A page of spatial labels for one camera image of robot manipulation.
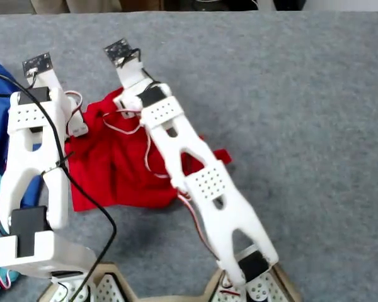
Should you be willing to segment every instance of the mounting hole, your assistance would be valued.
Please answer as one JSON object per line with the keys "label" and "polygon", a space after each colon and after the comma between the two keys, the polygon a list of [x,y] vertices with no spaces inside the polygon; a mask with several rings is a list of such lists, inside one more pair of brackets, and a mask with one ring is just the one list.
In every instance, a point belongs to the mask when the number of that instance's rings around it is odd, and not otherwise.
{"label": "mounting hole", "polygon": [[218,210],[222,210],[223,207],[224,207],[224,202],[223,202],[223,200],[222,200],[221,197],[218,197],[218,198],[213,199],[213,203],[214,203],[214,206],[215,206]]}

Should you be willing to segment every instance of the white plastic part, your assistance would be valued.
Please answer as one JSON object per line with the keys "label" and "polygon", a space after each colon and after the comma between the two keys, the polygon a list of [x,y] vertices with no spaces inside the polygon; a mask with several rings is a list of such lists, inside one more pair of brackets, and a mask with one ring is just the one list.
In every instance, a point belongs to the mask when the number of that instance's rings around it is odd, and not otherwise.
{"label": "white plastic part", "polygon": [[133,85],[148,79],[143,72],[143,63],[138,58],[134,58],[123,65],[123,68],[117,68],[117,73],[123,88],[128,89]]}
{"label": "white plastic part", "polygon": [[246,283],[245,287],[224,289],[222,286],[219,286],[211,302],[247,302],[246,293],[255,302],[290,302],[269,272]]}
{"label": "white plastic part", "polygon": [[[59,285],[56,292],[50,299],[50,302],[68,302],[71,297],[76,292],[77,288],[80,287],[82,280],[79,281],[70,281],[70,282],[61,282],[66,288]],[[78,296],[75,299],[75,302],[86,302],[88,298],[88,287],[85,285],[82,290],[79,292]],[[95,297],[91,297],[90,302],[95,302]]]}
{"label": "white plastic part", "polygon": [[[79,282],[62,282],[64,286],[60,286],[57,288],[57,291],[52,296],[50,302],[68,302],[72,295],[75,293],[75,290],[81,284]],[[76,298],[76,302],[86,302],[88,298],[88,289],[84,287],[84,289],[79,293]],[[119,287],[113,278],[112,275],[105,274],[98,284],[95,286],[93,283],[90,284],[90,302],[126,302],[121,294]]]}
{"label": "white plastic part", "polygon": [[[35,81],[35,85],[33,86],[34,88],[49,87],[51,89],[59,88],[60,90],[62,90],[62,86],[53,69],[37,74],[36,78],[37,79]],[[27,81],[29,84],[32,84],[33,76],[28,77]],[[64,104],[65,112],[71,113],[76,109],[76,107],[77,104],[74,101],[70,101]],[[75,137],[79,137],[88,132],[88,127],[83,120],[83,116],[80,110],[73,114],[73,116],[70,119],[68,128],[68,132],[70,133],[70,135],[73,135]]]}
{"label": "white plastic part", "polygon": [[92,250],[69,242],[53,231],[35,233],[34,255],[29,257],[17,258],[17,236],[0,238],[0,267],[31,277],[48,279],[54,271],[86,273],[95,259]]}
{"label": "white plastic part", "polygon": [[[59,160],[54,133],[47,119],[35,104],[18,105],[18,92],[11,95],[8,121],[7,168],[0,183],[0,222],[9,233],[9,217],[14,209],[20,207],[21,199],[34,176],[43,175],[49,190],[49,211],[47,219],[53,229],[66,225],[68,215],[68,183],[63,170],[55,168]],[[41,105],[52,119],[64,150],[65,125],[70,112],[63,109],[69,99],[58,88],[50,92],[52,98]],[[29,128],[42,127],[41,133],[32,133]],[[42,142],[41,147],[32,151],[34,143]]]}
{"label": "white plastic part", "polygon": [[96,288],[97,302],[126,302],[112,275],[105,274]]}
{"label": "white plastic part", "polygon": [[[138,83],[142,76],[142,66],[134,64],[128,68],[124,66],[117,69],[126,90],[132,86],[131,82]],[[210,244],[219,257],[219,267],[227,272],[235,286],[244,285],[243,272],[234,256],[233,231],[241,230],[247,235],[270,267],[278,262],[277,252],[254,209],[237,190],[224,164],[216,159],[209,146],[199,138],[178,100],[171,95],[171,89],[166,84],[159,87],[166,98],[145,108],[137,96],[139,93],[136,96],[133,93],[122,93],[118,102],[123,103],[127,109],[143,108],[140,123],[145,126],[162,155],[171,185],[190,194],[203,218]],[[167,130],[170,128],[173,128],[176,136],[168,134]],[[186,177],[181,163],[182,152],[201,161],[204,168]],[[216,198],[222,200],[222,208],[217,208],[214,204]]]}
{"label": "white plastic part", "polygon": [[[258,247],[270,267],[278,262],[277,252],[252,206],[237,190],[224,163],[216,160],[185,179],[188,192],[203,217],[209,242],[231,282],[244,284],[234,255],[232,234],[241,230]],[[214,200],[219,198],[221,206]]]}

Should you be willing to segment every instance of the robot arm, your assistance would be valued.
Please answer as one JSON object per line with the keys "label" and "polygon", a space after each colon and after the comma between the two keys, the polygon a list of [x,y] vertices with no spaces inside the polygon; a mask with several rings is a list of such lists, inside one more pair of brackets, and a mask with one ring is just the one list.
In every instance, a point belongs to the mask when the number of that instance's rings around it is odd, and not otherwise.
{"label": "robot arm", "polygon": [[[75,101],[62,90],[46,53],[24,63],[30,90],[50,116],[64,152],[67,122],[71,133],[86,128]],[[38,106],[26,94],[11,95],[7,169],[0,186],[0,222],[9,234],[0,238],[0,267],[27,276],[57,282],[84,279],[96,260],[92,250],[67,241],[54,232],[67,224],[68,181],[57,165],[59,153],[54,133]],[[34,144],[40,143],[33,151]],[[48,207],[20,209],[20,201],[30,181],[43,175],[49,191]]]}
{"label": "robot arm", "polygon": [[[265,229],[252,206],[235,187],[224,164],[198,137],[171,89],[149,76],[140,55],[136,55],[137,51],[132,50],[126,40],[106,47],[105,52],[115,64],[124,87],[123,93],[114,99],[115,104],[121,109],[141,111],[140,123],[163,156],[172,186],[188,193],[198,208],[219,267],[226,271],[235,286],[258,277],[248,272],[247,266],[241,267],[234,255],[232,233],[240,230],[257,248],[251,258],[257,259],[264,269],[256,275],[268,271],[278,262],[278,255]],[[204,168],[185,176],[182,152],[201,161]]]}

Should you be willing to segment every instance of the red fabric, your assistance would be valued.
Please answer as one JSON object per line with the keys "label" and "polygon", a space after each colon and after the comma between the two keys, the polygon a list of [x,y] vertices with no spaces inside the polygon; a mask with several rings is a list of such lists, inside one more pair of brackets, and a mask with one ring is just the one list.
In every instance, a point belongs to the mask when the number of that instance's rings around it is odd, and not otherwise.
{"label": "red fabric", "polygon": [[[90,104],[83,113],[88,125],[88,134],[71,137],[66,143],[69,170],[83,189],[102,206],[123,204],[147,208],[162,208],[175,199],[177,192],[170,179],[160,179],[149,172],[144,165],[147,148],[146,131],[140,128],[135,134],[125,135],[105,126],[103,114],[117,110],[113,98],[122,88],[111,92],[104,100]],[[106,116],[106,121],[125,131],[133,130],[139,124],[138,118],[125,119],[120,113]],[[225,164],[231,161],[227,151],[214,152]],[[166,174],[164,160],[154,144],[148,156],[152,171]],[[182,155],[185,174],[199,171],[202,164]],[[74,186],[71,187],[74,211],[95,208]]]}

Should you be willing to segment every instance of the gray carpet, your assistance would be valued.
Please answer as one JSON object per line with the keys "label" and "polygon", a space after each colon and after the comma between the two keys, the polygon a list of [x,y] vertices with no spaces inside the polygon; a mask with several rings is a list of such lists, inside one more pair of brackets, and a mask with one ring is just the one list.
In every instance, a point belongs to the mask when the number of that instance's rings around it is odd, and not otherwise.
{"label": "gray carpet", "polygon": [[[166,81],[255,207],[305,300],[378,302],[378,14],[132,13],[0,17],[0,62],[50,51],[86,103],[118,87],[102,51],[121,37]],[[190,215],[110,208],[115,261],[139,296],[200,294],[216,269]],[[73,213],[66,236],[99,252],[110,227]],[[0,301],[34,301],[22,278]]]}

